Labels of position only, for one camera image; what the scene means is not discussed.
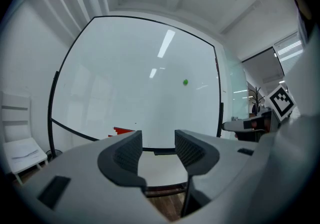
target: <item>white wall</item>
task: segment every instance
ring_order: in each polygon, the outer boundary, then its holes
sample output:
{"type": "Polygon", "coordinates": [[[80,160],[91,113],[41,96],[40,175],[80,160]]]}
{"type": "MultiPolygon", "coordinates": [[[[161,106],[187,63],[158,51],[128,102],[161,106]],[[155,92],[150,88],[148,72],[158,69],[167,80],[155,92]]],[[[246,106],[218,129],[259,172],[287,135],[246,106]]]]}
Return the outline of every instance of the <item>white wall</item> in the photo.
{"type": "Polygon", "coordinates": [[[240,60],[248,59],[298,29],[294,0],[261,0],[225,36],[240,60]]]}
{"type": "MultiPolygon", "coordinates": [[[[46,152],[49,148],[47,111],[55,72],[68,51],[27,1],[12,14],[0,34],[0,90],[31,98],[31,134],[46,152]]],[[[55,147],[71,147],[68,132],[53,124],[55,147]]]]}

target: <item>whiteboard frame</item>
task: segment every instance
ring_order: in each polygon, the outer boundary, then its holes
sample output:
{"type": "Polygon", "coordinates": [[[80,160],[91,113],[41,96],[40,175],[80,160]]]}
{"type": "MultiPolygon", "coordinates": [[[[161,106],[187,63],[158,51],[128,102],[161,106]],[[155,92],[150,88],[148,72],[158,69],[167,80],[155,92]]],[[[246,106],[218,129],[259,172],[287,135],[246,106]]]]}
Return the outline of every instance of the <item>whiteboard frame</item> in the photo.
{"type": "MultiPolygon", "coordinates": [[[[166,25],[166,26],[169,26],[169,27],[172,27],[172,28],[175,28],[177,30],[180,30],[180,31],[183,31],[191,36],[194,36],[195,38],[198,38],[200,39],[201,41],[207,43],[208,45],[212,46],[213,47],[213,50],[214,50],[214,57],[215,57],[215,66],[216,66],[216,71],[218,73],[218,84],[219,84],[219,120],[218,120],[218,126],[217,126],[217,137],[220,133],[220,130],[221,130],[221,125],[222,125],[222,108],[221,108],[221,81],[220,81],[220,72],[219,72],[219,64],[218,64],[218,58],[217,58],[217,53],[216,53],[216,48],[213,44],[207,42],[206,40],[202,39],[201,37],[195,35],[195,34],[192,34],[184,29],[181,29],[179,27],[176,27],[176,26],[173,26],[173,25],[169,25],[169,24],[166,24],[164,22],[160,22],[160,21],[157,21],[157,20],[154,20],[154,19],[149,19],[149,18],[142,18],[142,17],[135,17],[135,16],[126,16],[126,15],[103,15],[103,16],[95,16],[93,17],[89,22],[88,24],[81,30],[81,32],[79,33],[79,35],[76,37],[76,39],[73,41],[72,45],[70,46],[68,52],[66,53],[63,61],[62,61],[62,64],[61,64],[61,67],[58,71],[58,75],[57,75],[57,78],[56,78],[56,81],[55,81],[55,84],[54,84],[54,89],[53,89],[53,94],[52,94],[52,101],[50,102],[49,106],[50,106],[50,121],[52,121],[53,123],[57,124],[58,126],[62,127],[63,129],[71,132],[72,134],[75,134],[75,135],[78,135],[84,139],[87,139],[89,141],[92,141],[92,142],[95,142],[95,141],[99,141],[99,139],[97,138],[94,138],[94,137],[91,137],[91,136],[88,136],[88,135],[85,135],[85,134],[82,134],[76,130],[73,130],[65,125],[63,125],[62,123],[56,121],[55,119],[52,118],[52,106],[53,106],[53,101],[54,101],[54,97],[55,97],[55,91],[56,91],[56,85],[57,85],[57,82],[59,80],[59,76],[60,76],[60,73],[61,73],[61,70],[65,64],[65,61],[72,49],[72,47],[74,46],[74,44],[76,43],[76,41],[78,40],[78,38],[80,37],[80,35],[82,34],[82,32],[87,28],[87,26],[94,20],[94,19],[98,19],[98,18],[112,18],[112,17],[117,17],[117,18],[128,18],[128,19],[138,19],[138,20],[145,20],[145,21],[149,21],[149,22],[155,22],[155,23],[159,23],[159,24],[162,24],[162,25],[166,25]]],[[[149,148],[149,147],[144,147],[143,148],[144,151],[157,151],[158,148],[149,148]]]]}

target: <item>red object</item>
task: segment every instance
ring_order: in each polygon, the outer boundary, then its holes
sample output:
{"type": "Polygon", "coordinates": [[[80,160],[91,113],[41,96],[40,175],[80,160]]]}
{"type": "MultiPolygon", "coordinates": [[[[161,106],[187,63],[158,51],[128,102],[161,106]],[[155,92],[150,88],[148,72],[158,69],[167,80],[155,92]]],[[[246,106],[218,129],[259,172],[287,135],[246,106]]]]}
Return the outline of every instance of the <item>red object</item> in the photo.
{"type": "Polygon", "coordinates": [[[115,130],[117,135],[134,132],[134,130],[123,129],[123,128],[119,128],[119,127],[113,127],[113,129],[115,130]]]}

